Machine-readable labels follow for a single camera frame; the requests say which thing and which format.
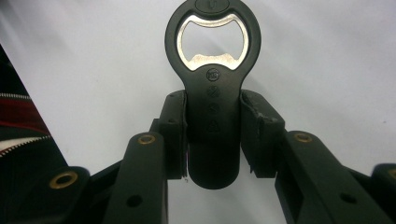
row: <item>clamp jaw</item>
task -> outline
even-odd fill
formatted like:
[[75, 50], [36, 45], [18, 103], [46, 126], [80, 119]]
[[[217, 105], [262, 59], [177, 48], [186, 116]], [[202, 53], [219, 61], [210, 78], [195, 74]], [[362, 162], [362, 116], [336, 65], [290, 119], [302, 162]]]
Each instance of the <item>clamp jaw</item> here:
[[[238, 59], [185, 58], [189, 22], [230, 21], [244, 37]], [[241, 90], [260, 47], [259, 24], [241, 1], [183, 3], [167, 26], [165, 49], [185, 90], [166, 97], [160, 117], [130, 140], [122, 161], [91, 177], [79, 167], [43, 175], [11, 223], [167, 223], [167, 180], [189, 174], [203, 188], [225, 188], [239, 173], [240, 147], [258, 178], [276, 178], [289, 224], [396, 222], [396, 164], [377, 165], [371, 177], [350, 170], [313, 134], [287, 132], [261, 95]]]

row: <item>white backdrop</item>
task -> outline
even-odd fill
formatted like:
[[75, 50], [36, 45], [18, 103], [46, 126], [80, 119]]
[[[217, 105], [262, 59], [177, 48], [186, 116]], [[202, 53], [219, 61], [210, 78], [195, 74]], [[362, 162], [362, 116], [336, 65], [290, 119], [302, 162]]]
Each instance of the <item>white backdrop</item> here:
[[[182, 2], [0, 1], [0, 42], [69, 165], [94, 174], [119, 161], [128, 140], [159, 117], [166, 94], [183, 89], [163, 46]], [[243, 87], [262, 94], [288, 130], [321, 138], [345, 166], [368, 175], [396, 162], [396, 2], [245, 3], [262, 51]], [[189, 48], [230, 47], [206, 41]], [[285, 223], [274, 180], [250, 175], [243, 158], [226, 189], [185, 180], [169, 187], [170, 223]]]

